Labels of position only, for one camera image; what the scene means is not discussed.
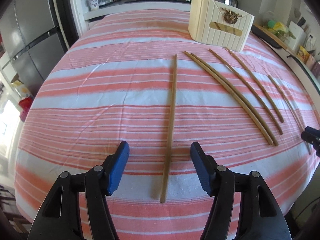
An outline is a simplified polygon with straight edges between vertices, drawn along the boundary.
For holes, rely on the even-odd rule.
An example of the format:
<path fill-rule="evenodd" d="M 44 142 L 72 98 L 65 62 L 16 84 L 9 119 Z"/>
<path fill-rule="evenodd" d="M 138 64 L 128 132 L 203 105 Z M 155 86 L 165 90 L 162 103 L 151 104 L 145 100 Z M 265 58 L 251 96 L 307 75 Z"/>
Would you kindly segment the yellow snack packet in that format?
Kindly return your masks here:
<path fill-rule="evenodd" d="M 298 52 L 297 52 L 297 57 L 303 62 L 306 63 L 310 54 L 309 52 L 303 47 L 299 46 Z"/>

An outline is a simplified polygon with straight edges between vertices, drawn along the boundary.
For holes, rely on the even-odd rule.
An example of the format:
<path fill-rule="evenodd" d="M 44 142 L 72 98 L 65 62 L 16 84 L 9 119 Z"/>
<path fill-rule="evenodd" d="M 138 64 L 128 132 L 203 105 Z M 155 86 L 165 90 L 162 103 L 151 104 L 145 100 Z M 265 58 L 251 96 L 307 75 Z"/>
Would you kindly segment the yellow green plastic bag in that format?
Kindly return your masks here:
<path fill-rule="evenodd" d="M 287 38 L 289 32 L 289 29 L 286 25 L 284 25 L 281 22 L 276 22 L 274 20 L 267 21 L 266 29 L 282 40 Z"/>

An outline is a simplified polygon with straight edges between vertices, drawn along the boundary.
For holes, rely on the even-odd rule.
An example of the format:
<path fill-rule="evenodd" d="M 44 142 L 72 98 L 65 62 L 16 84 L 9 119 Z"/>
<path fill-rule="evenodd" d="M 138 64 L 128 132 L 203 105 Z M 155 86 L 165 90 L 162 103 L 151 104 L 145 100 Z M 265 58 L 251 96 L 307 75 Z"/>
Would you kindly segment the wooden cutting board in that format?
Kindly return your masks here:
<path fill-rule="evenodd" d="M 289 48 L 288 45 L 286 45 L 280 38 L 278 38 L 276 35 L 272 34 L 262 26 L 259 26 L 257 24 L 253 24 L 251 27 L 251 31 L 254 35 L 265 41 L 267 44 L 269 44 L 272 48 L 280 49 L 283 48 L 285 51 L 287 51 L 290 56 L 295 60 L 298 60 L 298 57 L 295 52 L 293 52 L 292 49 Z"/>

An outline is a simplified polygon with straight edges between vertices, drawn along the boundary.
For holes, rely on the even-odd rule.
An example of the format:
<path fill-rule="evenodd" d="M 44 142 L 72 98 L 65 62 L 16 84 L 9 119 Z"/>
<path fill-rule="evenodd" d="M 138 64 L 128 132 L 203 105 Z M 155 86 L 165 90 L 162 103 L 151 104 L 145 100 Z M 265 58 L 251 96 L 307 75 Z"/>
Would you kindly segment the cream ribbed utensil holder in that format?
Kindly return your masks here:
<path fill-rule="evenodd" d="M 243 50 L 254 16 L 215 0 L 191 0 L 188 31 L 199 43 Z"/>

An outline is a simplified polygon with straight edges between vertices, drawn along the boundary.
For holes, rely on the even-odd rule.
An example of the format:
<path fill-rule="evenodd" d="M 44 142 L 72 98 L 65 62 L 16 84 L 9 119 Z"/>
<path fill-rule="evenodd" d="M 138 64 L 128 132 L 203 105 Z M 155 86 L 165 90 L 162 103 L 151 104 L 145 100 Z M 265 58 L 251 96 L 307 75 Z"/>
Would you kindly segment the pink striped tablecloth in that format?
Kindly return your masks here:
<path fill-rule="evenodd" d="M 122 141 L 130 156 L 107 203 L 121 239 L 199 239 L 212 205 L 190 159 L 199 142 L 216 162 L 238 173 L 258 171 L 283 213 L 312 178 L 319 159 L 281 134 L 280 121 L 259 86 L 221 47 L 193 41 L 189 13 L 137 10 L 106 16 L 64 55 L 40 88 L 24 122 L 15 167 L 17 208 L 34 220 L 63 171 L 99 165 Z M 234 85 L 261 115 L 279 145 L 270 145 L 240 104 L 184 52 Z M 167 198 L 160 203 L 174 57 L 177 89 Z M 235 53 L 265 89 L 270 74 L 303 127 L 319 113 L 291 69 L 250 34 Z"/>

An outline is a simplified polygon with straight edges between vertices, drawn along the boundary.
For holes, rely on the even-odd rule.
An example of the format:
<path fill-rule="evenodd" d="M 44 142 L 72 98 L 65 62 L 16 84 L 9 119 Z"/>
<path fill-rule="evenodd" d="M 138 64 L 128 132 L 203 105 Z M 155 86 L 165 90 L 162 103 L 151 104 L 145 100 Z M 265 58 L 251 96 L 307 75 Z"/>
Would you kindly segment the grey refrigerator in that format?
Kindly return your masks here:
<path fill-rule="evenodd" d="M 69 48 L 56 0 L 12 0 L 1 15 L 1 36 L 10 63 L 32 95 Z"/>

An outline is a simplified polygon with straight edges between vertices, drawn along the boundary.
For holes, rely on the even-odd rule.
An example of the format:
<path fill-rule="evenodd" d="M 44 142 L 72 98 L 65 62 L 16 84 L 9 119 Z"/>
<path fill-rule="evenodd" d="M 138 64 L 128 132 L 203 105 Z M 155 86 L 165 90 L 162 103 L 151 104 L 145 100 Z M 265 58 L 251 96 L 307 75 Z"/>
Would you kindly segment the clear spice jar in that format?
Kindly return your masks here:
<path fill-rule="evenodd" d="M 99 0 L 88 0 L 90 11 L 96 11 L 99 9 Z"/>

